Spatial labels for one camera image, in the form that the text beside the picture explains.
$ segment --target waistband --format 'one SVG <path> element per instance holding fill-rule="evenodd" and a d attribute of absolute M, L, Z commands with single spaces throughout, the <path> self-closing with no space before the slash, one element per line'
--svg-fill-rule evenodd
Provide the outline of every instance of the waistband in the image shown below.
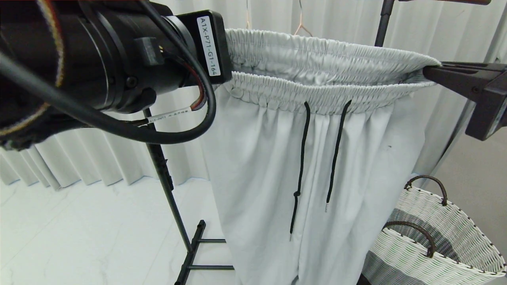
<path fill-rule="evenodd" d="M 270 31 L 228 29 L 234 69 L 224 87 L 236 98 L 270 109 L 360 113 L 434 85 L 422 68 L 440 65 L 415 52 L 300 37 Z"/>

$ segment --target white curtain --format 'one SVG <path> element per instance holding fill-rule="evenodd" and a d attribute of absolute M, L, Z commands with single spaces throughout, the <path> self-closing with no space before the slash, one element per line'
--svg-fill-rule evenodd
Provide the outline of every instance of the white curtain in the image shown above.
<path fill-rule="evenodd" d="M 293 33 L 299 25 L 298 0 L 158 0 L 175 14 L 210 9 L 222 14 L 228 28 L 250 27 Z M 430 55 L 442 61 L 492 61 L 501 58 L 507 43 L 505 13 L 507 0 L 488 6 L 441 1 L 396 2 L 390 19 L 385 47 Z M 315 37 L 373 45 L 380 20 L 382 1 L 302 0 L 303 23 Z M 152 113 L 169 112 L 188 106 L 195 88 L 159 95 Z M 466 100 L 436 86 L 414 94 L 418 116 L 426 125 L 426 142 L 414 172 L 431 173 L 462 115 Z M 161 131 L 180 131 L 198 124 L 205 110 L 158 122 Z M 142 114 L 115 118 L 139 119 Z M 180 145 L 163 146 L 175 184 L 190 177 L 208 178 L 199 139 Z M 16 152 L 0 151 L 0 180 L 17 180 L 30 185 L 41 182 L 54 189 L 79 180 L 106 185 L 124 179 L 128 184 L 144 175 L 156 177 L 146 146 L 95 129 L 61 133 Z"/>

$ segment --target clothes rack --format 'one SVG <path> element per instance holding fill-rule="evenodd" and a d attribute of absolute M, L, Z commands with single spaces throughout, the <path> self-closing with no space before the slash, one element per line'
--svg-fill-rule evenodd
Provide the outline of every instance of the clothes rack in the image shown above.
<path fill-rule="evenodd" d="M 384 43 L 387 25 L 389 23 L 389 16 L 391 15 L 394 1 L 395 0 L 384 0 L 384 3 L 382 5 L 381 20 L 377 32 L 377 37 L 375 40 L 375 46 L 377 47 L 381 47 Z M 144 110 L 143 113 L 145 117 L 151 117 L 152 115 L 150 109 Z M 155 125 L 153 123 L 149 124 L 146 127 L 152 130 L 156 130 Z M 162 189 L 164 190 L 164 193 L 167 197 L 167 202 L 169 203 L 169 207 L 171 208 L 172 215 L 174 217 L 174 220 L 176 221 L 179 234 L 181 235 L 185 248 L 187 249 L 187 256 L 185 257 L 185 261 L 182 264 L 181 271 L 179 272 L 178 278 L 176 279 L 176 282 L 174 282 L 174 285 L 186 285 L 191 270 L 234 270 L 234 267 L 232 265 L 194 264 L 194 259 L 200 244 L 226 243 L 226 240 L 202 238 L 204 230 L 206 229 L 206 222 L 204 220 L 201 220 L 197 224 L 194 237 L 192 238 L 192 240 L 189 239 L 187 230 L 185 229 L 182 217 L 179 213 L 178 206 L 172 194 L 172 191 L 174 190 L 174 185 L 172 183 L 172 178 L 169 173 L 169 169 L 167 168 L 167 159 L 165 159 L 164 157 L 162 147 L 160 145 L 153 144 L 147 144 L 147 146 L 151 159 L 153 161 L 153 165 L 155 166 L 157 176 L 160 180 L 160 184 L 162 185 Z M 361 275 L 361 278 L 359 279 L 357 285 L 370 285 L 370 283 L 366 278 L 364 278 L 363 275 Z"/>

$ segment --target black drawstring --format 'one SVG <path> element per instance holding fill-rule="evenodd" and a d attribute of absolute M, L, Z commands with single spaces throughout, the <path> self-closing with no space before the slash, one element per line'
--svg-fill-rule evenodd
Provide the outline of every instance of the black drawstring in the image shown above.
<path fill-rule="evenodd" d="M 303 139 L 301 141 L 301 164 L 299 169 L 298 190 L 294 192 L 294 212 L 292 213 L 291 235 L 292 229 L 294 228 L 294 221 L 296 220 L 296 211 L 298 210 L 298 197 L 301 195 L 301 181 L 303 179 L 303 163 L 305 161 L 305 143 L 306 136 L 308 135 L 308 127 L 310 126 L 310 105 L 308 105 L 308 102 L 305 102 L 305 109 L 306 109 L 306 122 L 305 129 L 303 131 Z"/>
<path fill-rule="evenodd" d="M 342 117 L 340 119 L 340 129 L 338 130 L 338 138 L 336 139 L 336 146 L 335 146 L 335 155 L 333 157 L 333 164 L 331 166 L 331 179 L 329 182 L 328 197 L 325 200 L 325 211 L 326 212 L 328 211 L 328 204 L 329 204 L 329 200 L 331 198 L 331 191 L 333 190 L 333 181 L 335 179 L 336 159 L 338 158 L 338 148 L 340 147 L 340 141 L 342 139 L 343 125 L 345 123 L 345 116 L 347 115 L 347 109 L 349 108 L 350 104 L 352 104 L 352 100 L 347 102 L 345 104 L 345 106 L 343 107 Z"/>

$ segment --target white woven basket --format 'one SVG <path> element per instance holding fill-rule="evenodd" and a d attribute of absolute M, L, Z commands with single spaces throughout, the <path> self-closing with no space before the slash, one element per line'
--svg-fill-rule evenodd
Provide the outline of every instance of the white woven basket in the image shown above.
<path fill-rule="evenodd" d="M 436 181 L 444 197 L 412 187 L 420 178 Z M 382 230 L 363 267 L 372 285 L 479 285 L 505 276 L 502 254 L 470 217 L 447 201 L 438 179 L 420 175 L 405 189 L 389 221 L 408 222 L 419 230 L 386 224 L 389 228 Z"/>

